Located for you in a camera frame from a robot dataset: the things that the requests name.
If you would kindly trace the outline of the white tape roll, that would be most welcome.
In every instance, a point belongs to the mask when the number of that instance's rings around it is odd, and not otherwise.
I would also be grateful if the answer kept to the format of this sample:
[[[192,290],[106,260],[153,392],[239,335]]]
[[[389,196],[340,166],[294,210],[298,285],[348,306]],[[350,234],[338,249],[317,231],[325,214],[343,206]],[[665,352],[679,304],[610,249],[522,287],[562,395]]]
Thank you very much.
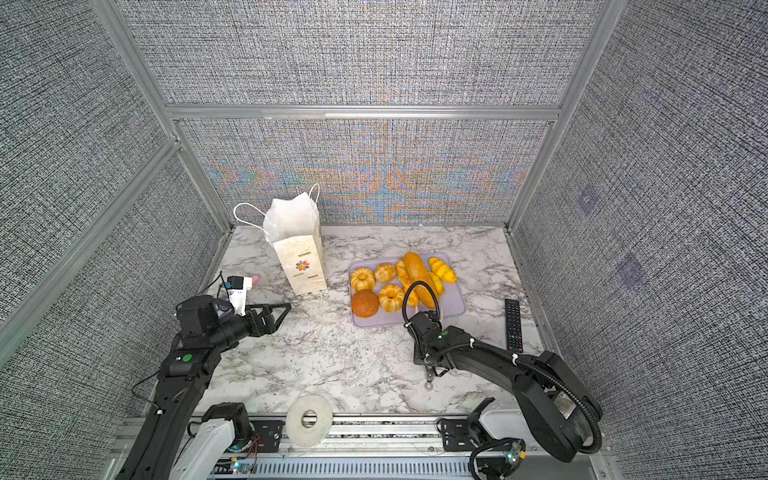
[[[289,408],[285,420],[285,432],[290,441],[302,448],[319,445],[333,425],[333,407],[320,395],[298,398]]]

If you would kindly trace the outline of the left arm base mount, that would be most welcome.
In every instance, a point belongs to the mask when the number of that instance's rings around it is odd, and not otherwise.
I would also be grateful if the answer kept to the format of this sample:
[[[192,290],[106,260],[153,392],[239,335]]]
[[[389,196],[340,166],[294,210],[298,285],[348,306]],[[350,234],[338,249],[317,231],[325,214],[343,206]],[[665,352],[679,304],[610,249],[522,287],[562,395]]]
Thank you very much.
[[[199,433],[212,438],[224,452],[245,455],[249,452],[276,453],[285,429],[282,419],[252,420],[242,402],[213,405],[200,419]]]

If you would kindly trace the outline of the yellow ridged fake loaf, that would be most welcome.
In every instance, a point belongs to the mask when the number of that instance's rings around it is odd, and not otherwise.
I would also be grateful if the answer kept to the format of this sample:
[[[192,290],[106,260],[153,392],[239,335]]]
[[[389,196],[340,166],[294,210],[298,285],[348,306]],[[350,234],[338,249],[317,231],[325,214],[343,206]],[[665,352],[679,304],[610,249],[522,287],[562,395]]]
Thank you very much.
[[[443,260],[437,257],[430,257],[428,264],[433,278],[439,279],[442,283],[454,284],[457,282],[458,277],[456,273]]]

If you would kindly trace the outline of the long orange fake baguette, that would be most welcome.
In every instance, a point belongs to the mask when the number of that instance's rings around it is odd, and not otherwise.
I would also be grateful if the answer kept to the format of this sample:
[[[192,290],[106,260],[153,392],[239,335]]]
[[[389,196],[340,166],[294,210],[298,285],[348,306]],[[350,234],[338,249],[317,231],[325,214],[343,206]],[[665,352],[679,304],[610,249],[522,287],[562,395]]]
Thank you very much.
[[[410,288],[412,281],[408,275],[405,263],[403,259],[399,259],[396,263],[396,271],[397,271],[397,277],[402,284],[402,288],[404,292],[407,292]],[[408,296],[407,304],[412,308],[417,308],[419,305],[419,297],[418,294],[415,291],[412,291],[411,294]]]

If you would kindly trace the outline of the yellow bundt fake bread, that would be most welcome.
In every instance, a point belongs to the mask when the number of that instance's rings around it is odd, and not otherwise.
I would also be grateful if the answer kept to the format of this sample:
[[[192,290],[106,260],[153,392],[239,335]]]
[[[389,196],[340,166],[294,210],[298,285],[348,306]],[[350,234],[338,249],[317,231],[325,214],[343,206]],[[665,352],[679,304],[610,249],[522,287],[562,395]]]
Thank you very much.
[[[363,290],[373,290],[376,284],[375,274],[369,268],[356,269],[350,276],[350,286],[354,293]]]

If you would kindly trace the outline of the black remote control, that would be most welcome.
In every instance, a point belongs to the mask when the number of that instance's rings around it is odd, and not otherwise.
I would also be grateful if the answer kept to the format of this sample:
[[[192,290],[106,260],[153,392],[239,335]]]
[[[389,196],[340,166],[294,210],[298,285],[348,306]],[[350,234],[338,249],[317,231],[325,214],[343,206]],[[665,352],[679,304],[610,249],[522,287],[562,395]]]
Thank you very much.
[[[506,347],[509,352],[522,353],[524,350],[520,304],[518,300],[504,301]]]

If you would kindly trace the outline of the orange brown fake bread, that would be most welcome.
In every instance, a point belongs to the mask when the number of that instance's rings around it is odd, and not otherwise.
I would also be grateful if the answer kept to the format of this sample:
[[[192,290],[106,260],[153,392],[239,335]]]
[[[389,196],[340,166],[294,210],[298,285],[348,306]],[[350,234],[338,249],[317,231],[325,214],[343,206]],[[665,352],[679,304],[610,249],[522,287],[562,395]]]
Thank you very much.
[[[379,310],[378,295],[371,289],[359,290],[352,295],[350,305],[356,317],[372,317]]]

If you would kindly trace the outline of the aluminium front rail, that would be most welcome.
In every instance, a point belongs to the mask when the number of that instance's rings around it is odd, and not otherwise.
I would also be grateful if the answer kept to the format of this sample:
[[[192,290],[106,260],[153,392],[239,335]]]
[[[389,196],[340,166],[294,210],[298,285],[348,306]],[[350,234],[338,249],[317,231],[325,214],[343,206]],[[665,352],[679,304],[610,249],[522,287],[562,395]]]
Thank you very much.
[[[252,417],[266,442],[246,459],[224,453],[205,479],[472,479],[469,451],[448,451],[438,420],[459,414],[335,414],[328,435],[314,447],[289,439],[284,414]],[[119,430],[98,479],[114,479],[127,459],[142,418],[129,418]],[[532,438],[527,458],[510,479],[628,479],[617,456],[604,445],[596,455],[578,455],[563,463],[545,453]]]

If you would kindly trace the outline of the large golden fake loaf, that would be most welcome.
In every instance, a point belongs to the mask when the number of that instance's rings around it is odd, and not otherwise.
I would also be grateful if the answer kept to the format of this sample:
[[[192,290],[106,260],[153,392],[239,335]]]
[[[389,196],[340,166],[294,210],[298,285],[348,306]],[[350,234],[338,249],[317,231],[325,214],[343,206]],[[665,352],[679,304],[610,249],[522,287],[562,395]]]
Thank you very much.
[[[417,285],[413,291],[427,308],[434,310],[437,298],[436,287],[421,257],[414,252],[408,252],[404,255],[403,261],[410,281],[424,283],[424,285]]]

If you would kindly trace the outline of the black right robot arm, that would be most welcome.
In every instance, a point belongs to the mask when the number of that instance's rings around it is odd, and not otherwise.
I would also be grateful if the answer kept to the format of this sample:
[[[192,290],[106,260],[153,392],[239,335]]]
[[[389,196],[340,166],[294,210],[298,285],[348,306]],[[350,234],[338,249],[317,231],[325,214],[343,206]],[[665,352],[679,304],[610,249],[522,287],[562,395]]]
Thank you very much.
[[[466,371],[512,393],[533,438],[554,458],[569,462],[601,450],[601,407],[557,354],[510,353],[444,327],[427,312],[405,319],[404,327],[414,341],[415,364]]]

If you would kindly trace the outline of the pale yellow fake bun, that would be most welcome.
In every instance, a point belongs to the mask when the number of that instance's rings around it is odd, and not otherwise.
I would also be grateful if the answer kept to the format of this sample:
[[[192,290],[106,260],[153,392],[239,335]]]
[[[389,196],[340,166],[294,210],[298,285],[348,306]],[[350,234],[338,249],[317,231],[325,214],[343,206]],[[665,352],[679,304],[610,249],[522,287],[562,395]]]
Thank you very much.
[[[396,267],[391,263],[382,263],[374,271],[374,277],[380,284],[390,283],[397,275]]]

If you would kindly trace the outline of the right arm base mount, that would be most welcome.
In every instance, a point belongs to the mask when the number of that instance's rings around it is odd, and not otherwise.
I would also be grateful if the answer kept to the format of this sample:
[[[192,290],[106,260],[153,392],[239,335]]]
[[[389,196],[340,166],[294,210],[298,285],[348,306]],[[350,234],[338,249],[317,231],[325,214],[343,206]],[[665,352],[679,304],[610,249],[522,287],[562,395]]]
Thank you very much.
[[[494,401],[494,397],[484,399],[466,418],[443,417],[436,422],[445,451],[470,453],[468,470],[473,479],[508,479],[526,458],[522,438],[496,439],[481,424],[481,414]]]

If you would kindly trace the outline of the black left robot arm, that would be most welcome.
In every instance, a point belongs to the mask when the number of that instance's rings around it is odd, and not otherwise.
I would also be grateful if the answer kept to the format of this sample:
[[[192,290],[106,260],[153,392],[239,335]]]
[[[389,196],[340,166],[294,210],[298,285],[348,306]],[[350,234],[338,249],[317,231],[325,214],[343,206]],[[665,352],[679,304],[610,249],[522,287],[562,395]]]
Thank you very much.
[[[179,339],[159,367],[151,414],[117,477],[167,479],[222,354],[246,337],[275,333],[291,309],[289,303],[251,304],[238,314],[229,301],[211,295],[178,304]]]

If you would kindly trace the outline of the white printed paper bag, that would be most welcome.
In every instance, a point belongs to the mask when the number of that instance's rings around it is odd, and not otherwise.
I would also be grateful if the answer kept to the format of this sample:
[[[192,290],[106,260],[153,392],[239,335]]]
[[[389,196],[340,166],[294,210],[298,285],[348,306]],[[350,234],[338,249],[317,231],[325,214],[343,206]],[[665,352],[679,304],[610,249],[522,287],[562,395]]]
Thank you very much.
[[[275,250],[293,292],[304,295],[328,288],[321,238],[320,212],[317,205],[320,186],[313,184],[291,200],[273,199],[267,212],[255,205],[240,202],[232,209],[241,224],[264,233]],[[247,206],[263,216],[261,225],[242,219],[238,208]]]

